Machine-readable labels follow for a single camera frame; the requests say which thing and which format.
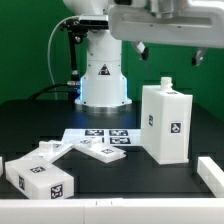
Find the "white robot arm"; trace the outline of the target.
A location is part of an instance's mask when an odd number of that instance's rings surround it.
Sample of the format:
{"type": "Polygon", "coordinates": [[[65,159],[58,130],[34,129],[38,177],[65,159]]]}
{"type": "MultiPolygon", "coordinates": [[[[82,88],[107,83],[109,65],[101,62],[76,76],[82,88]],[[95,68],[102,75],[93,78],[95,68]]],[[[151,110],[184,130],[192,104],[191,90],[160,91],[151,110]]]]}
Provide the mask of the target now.
{"type": "Polygon", "coordinates": [[[141,54],[147,43],[193,46],[198,65],[209,48],[224,48],[224,0],[63,0],[87,34],[87,71],[81,79],[84,109],[118,110],[131,104],[122,75],[121,42],[141,54]]]}

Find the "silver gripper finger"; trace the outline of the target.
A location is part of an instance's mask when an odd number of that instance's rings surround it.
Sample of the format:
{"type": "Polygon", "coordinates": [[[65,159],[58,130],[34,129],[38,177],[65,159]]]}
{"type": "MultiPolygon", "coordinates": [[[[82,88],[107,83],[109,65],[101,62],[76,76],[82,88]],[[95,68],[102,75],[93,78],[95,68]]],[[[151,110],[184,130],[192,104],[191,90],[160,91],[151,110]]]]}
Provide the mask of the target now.
{"type": "Polygon", "coordinates": [[[149,57],[149,49],[144,45],[143,42],[134,42],[133,46],[137,53],[141,56],[141,59],[146,61],[149,57]]]}
{"type": "Polygon", "coordinates": [[[207,53],[207,51],[208,49],[205,47],[198,48],[192,57],[192,65],[199,66],[202,63],[204,55],[207,53]]]}

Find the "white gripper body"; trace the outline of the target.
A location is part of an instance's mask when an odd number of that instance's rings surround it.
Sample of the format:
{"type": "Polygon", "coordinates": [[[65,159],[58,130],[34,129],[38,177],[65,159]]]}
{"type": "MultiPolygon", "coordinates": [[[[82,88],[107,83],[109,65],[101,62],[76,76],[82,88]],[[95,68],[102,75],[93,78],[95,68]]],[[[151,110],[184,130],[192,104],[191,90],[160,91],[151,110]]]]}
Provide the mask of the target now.
{"type": "Polygon", "coordinates": [[[119,40],[224,48],[224,0],[109,0],[119,40]]]}

